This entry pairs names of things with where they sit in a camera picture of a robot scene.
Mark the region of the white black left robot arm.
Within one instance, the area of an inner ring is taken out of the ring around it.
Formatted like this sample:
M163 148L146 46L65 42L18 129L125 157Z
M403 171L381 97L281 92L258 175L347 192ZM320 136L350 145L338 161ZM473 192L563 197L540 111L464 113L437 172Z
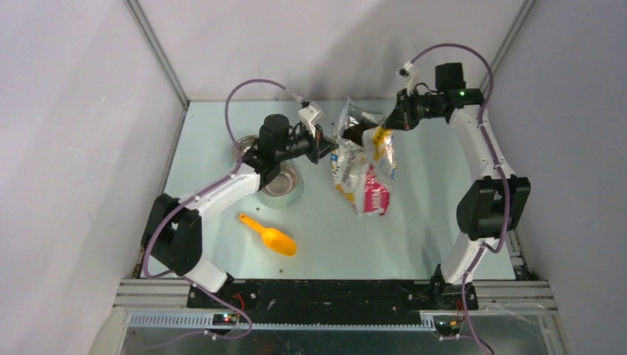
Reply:
M141 240L145 257L154 257L169 271L206 290L205 298L225 308L234 298L232 277L213 264L203 250L203 224L237 201L265 188L280 172L280 164L305 156L318 163L337 148L317 124L312 130L292 126L284 115L269 115L255 143L232 172L187 197L158 196Z

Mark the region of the orange plastic scoop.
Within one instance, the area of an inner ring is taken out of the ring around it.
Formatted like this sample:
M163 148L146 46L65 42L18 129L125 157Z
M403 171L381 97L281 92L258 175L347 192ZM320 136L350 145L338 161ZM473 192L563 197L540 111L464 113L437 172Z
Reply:
M287 257L293 257L298 252L296 242L282 231L265 227L246 214L240 214L238 219L251 230L258 233L263 244L268 249Z

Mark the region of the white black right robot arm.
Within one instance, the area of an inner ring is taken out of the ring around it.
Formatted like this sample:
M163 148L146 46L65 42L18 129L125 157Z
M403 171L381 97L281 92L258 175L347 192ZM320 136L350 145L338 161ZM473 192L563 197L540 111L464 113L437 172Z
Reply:
M470 171L470 187L455 211L460 233L436 268L430 289L433 305L448 309L460 298L457 286L472 281L484 255L504 247L507 233L520 221L531 184L506 161L489 122L487 94L467 87L460 63L438 65L435 91L424 94L417 90L419 71L412 63L407 62L399 75L406 87L397 92L383 127L409 131L423 120L443 118L461 144Z

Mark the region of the white yellow pet food bag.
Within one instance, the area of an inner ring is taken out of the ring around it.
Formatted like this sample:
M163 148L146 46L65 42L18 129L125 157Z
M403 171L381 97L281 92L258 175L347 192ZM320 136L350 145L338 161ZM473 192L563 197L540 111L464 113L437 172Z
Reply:
M398 168L394 132L383 123L381 112L348 99L334 126L333 184L358 216L383 216L390 206Z

